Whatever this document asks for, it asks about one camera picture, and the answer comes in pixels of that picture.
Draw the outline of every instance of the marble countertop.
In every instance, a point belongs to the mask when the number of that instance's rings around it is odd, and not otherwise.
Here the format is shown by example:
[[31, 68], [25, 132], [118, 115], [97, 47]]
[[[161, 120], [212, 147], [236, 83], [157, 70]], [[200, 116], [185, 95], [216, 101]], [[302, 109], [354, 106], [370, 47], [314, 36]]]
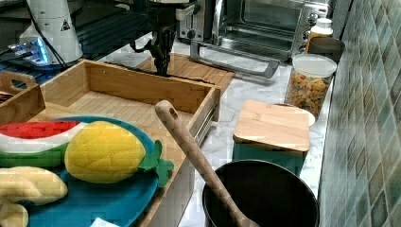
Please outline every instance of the marble countertop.
[[[137, 46], [144, 45], [150, 34], [138, 39]], [[172, 52], [189, 55], [189, 45], [176, 42]], [[267, 64], [262, 61], [247, 60], [207, 49], [201, 53], [205, 58], [225, 61], [237, 67], [263, 71]], [[134, 53], [124, 46], [99, 61], [121, 63], [136, 66], [150, 56], [149, 52]], [[234, 140], [233, 132], [242, 104], [245, 100], [256, 100], [265, 103], [284, 103], [290, 65], [280, 65], [272, 79], [262, 79], [257, 76], [245, 76], [237, 73], [235, 78], [221, 97], [219, 121], [214, 122], [202, 145], [200, 146], [213, 168], [218, 168], [231, 162]], [[310, 187], [318, 198], [321, 176], [324, 138], [327, 125], [328, 107], [332, 88], [330, 87], [319, 120], [310, 127], [310, 149], [306, 156], [300, 178]], [[196, 173], [195, 187], [179, 227], [204, 227], [205, 215], [201, 204], [201, 192], [205, 182]]]

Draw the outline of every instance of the watermelon slice toy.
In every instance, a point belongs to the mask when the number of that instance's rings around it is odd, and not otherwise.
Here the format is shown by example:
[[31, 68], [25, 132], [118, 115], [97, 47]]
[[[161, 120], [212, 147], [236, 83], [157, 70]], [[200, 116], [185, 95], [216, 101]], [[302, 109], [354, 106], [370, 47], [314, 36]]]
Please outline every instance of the watermelon slice toy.
[[0, 126], [0, 167], [54, 167], [63, 163], [71, 139], [87, 123], [44, 121]]

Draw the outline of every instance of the wooden crate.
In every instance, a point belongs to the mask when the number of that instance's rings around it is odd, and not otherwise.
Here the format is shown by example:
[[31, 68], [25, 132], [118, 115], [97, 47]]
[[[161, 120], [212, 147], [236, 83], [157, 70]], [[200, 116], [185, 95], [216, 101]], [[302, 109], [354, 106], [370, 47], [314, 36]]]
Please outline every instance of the wooden crate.
[[[26, 89], [16, 88], [14, 80], [24, 83]], [[0, 125], [27, 121], [44, 110], [41, 88], [32, 76], [0, 71], [0, 91], [13, 95], [0, 103]]]
[[220, 89], [95, 61], [81, 61], [41, 88], [46, 109], [32, 121], [77, 114], [108, 116], [129, 122], [163, 143], [162, 157], [173, 162], [175, 168], [137, 225], [177, 226], [194, 188], [195, 169], [158, 119], [154, 105], [170, 101], [200, 143], [211, 120], [218, 119]]

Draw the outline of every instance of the wooden cutting board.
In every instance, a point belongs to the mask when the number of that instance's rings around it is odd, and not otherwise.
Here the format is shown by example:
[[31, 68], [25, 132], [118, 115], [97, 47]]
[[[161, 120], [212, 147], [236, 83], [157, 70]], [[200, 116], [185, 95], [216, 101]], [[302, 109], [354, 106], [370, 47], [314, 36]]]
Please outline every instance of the wooden cutting board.
[[[149, 72], [157, 71], [152, 57], [143, 61], [137, 67]], [[170, 63], [167, 73], [177, 78], [192, 79], [198, 82], [217, 85], [218, 89], [221, 91], [221, 95], [235, 76], [234, 72], [197, 63], [191, 61], [188, 56], [174, 53], [170, 54]]]
[[296, 107], [248, 100], [239, 114], [234, 140], [303, 155], [309, 150], [308, 118], [306, 111]]

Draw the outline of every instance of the teal plate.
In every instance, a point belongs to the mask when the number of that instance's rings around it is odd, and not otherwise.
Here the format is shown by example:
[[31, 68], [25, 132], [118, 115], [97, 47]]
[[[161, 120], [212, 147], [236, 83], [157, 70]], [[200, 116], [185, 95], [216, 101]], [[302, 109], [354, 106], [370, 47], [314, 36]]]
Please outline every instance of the teal plate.
[[[146, 153], [154, 151], [153, 141], [131, 124], [98, 116], [73, 116], [58, 120], [84, 123], [107, 121], [132, 132], [144, 145]], [[67, 184], [68, 195], [47, 205], [29, 205], [30, 227], [89, 227], [96, 218], [118, 226], [132, 225], [149, 205], [159, 178], [153, 171], [137, 173], [119, 183], [87, 183], [71, 176], [65, 166], [53, 169]]]

